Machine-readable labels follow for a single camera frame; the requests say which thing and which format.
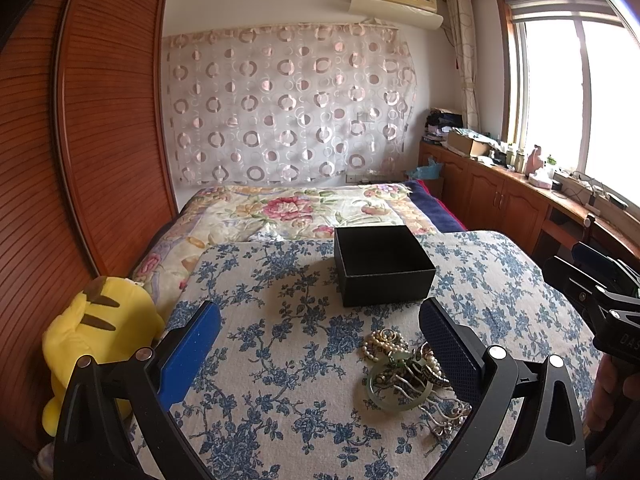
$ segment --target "screw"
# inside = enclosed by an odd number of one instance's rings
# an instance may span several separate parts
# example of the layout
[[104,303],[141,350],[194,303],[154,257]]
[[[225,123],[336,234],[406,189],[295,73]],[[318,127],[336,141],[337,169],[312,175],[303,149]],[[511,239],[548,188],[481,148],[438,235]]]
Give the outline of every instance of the screw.
[[153,354],[154,351],[148,346],[145,346],[136,352],[136,359],[138,361],[147,361]]
[[549,362],[556,368],[562,368],[564,366],[564,361],[562,361],[562,358],[559,355],[549,356]]
[[501,346],[492,346],[489,348],[489,355],[494,359],[504,359],[507,357],[507,351]]
[[88,365],[91,364],[91,356],[90,355],[83,355],[80,356],[78,358],[78,361],[76,361],[76,366],[78,368],[87,368]]

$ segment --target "air conditioner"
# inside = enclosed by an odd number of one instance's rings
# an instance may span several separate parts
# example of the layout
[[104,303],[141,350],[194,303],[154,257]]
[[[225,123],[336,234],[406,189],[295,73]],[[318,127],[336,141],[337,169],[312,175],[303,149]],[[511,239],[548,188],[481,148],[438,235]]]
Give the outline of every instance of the air conditioner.
[[349,11],[414,27],[434,29],[442,24],[438,0],[351,0]]

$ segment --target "window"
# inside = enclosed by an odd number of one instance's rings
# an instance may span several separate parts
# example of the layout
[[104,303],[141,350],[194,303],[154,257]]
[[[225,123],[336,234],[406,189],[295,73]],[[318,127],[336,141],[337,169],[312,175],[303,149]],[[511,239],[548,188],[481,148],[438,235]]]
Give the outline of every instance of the window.
[[640,48],[604,0],[503,0],[510,131],[640,205]]

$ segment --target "jewelry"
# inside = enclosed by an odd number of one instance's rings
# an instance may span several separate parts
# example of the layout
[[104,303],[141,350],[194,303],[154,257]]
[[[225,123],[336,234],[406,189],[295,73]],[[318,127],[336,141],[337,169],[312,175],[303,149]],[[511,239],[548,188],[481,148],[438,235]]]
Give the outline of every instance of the jewelry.
[[427,342],[422,344],[419,351],[414,350],[415,354],[424,359],[425,375],[433,384],[441,388],[450,386],[449,380],[445,377],[438,360],[433,355],[433,350]]
[[369,334],[360,348],[362,349],[365,357],[377,363],[380,358],[376,357],[372,351],[379,349],[388,356],[393,352],[406,351],[408,349],[408,345],[404,341],[404,338],[402,338],[401,333],[390,328],[384,328],[382,330],[374,330]]
[[[376,363],[367,377],[366,388],[369,399],[379,408],[394,413],[419,408],[436,436],[450,435],[465,423],[471,407],[455,397],[441,397],[433,389],[439,386],[451,390],[427,342],[410,351],[398,330],[384,328],[369,334],[361,349],[366,358]],[[385,399],[380,396],[385,390],[397,392],[406,401],[398,402],[397,397]]]

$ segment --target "tissue box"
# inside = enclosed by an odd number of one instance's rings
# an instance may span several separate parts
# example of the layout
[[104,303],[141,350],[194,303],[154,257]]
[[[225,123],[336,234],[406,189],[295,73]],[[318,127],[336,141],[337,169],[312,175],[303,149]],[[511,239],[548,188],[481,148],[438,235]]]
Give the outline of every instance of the tissue box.
[[436,272],[404,225],[337,227],[334,255],[342,306],[423,300]]
[[539,187],[540,189],[551,189],[553,186],[553,182],[549,179],[545,171],[530,174],[529,182],[532,186]]

